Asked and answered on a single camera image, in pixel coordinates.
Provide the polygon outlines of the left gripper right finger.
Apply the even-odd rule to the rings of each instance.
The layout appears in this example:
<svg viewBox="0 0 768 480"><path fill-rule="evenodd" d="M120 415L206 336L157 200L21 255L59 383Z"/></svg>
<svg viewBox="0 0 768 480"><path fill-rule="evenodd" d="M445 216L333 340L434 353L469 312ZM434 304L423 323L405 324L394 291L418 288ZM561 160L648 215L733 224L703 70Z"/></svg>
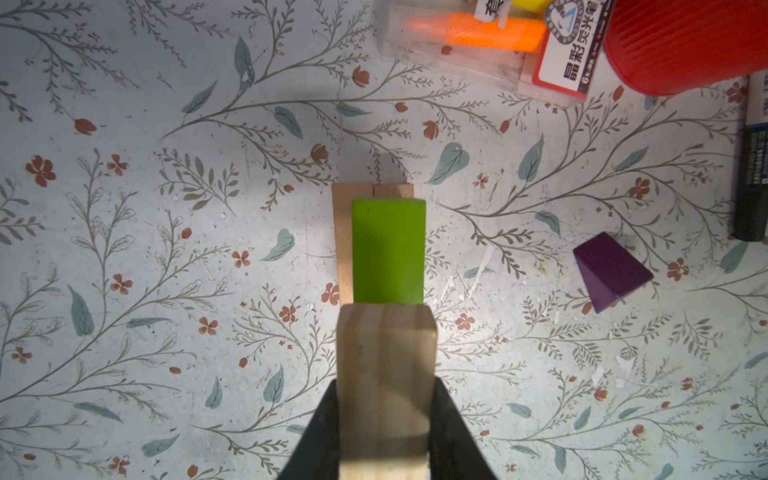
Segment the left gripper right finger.
<svg viewBox="0 0 768 480"><path fill-rule="evenodd" d="M443 381L436 377L428 439L432 480L496 480Z"/></svg>

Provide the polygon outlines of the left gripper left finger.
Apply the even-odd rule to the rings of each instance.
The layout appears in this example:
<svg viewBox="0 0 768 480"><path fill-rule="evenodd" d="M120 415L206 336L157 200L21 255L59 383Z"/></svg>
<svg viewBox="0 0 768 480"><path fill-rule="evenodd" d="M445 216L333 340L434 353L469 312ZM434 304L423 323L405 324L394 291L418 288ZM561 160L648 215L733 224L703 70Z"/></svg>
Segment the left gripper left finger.
<svg viewBox="0 0 768 480"><path fill-rule="evenodd" d="M333 380L277 479L337 480L339 462L339 405Z"/></svg>

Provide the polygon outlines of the wood block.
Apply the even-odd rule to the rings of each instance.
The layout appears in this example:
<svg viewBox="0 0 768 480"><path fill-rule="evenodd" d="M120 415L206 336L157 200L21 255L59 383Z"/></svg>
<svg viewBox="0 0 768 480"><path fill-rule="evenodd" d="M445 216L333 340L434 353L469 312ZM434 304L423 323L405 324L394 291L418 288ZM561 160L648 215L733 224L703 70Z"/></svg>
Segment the wood block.
<svg viewBox="0 0 768 480"><path fill-rule="evenodd" d="M340 478L426 478L437 339L426 305L342 307L336 332Z"/></svg>
<svg viewBox="0 0 768 480"><path fill-rule="evenodd" d="M353 302L352 203L363 198L413 198L412 184L341 182L332 186L340 304Z"/></svg>

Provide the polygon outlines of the purple block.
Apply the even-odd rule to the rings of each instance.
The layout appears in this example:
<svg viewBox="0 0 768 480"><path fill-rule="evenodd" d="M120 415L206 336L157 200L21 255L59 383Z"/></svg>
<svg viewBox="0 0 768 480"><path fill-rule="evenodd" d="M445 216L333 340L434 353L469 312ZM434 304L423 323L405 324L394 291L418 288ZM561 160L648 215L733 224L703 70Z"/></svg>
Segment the purple block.
<svg viewBox="0 0 768 480"><path fill-rule="evenodd" d="M616 305L654 278L606 232L577 246L573 253L596 313Z"/></svg>

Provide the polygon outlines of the green block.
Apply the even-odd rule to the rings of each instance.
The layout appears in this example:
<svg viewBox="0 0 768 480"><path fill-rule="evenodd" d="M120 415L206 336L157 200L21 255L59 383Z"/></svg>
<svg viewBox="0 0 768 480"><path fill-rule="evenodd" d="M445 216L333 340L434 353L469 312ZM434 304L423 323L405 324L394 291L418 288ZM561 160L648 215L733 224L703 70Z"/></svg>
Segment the green block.
<svg viewBox="0 0 768 480"><path fill-rule="evenodd" d="M356 303L424 302L426 202L361 199L352 204L353 299Z"/></svg>

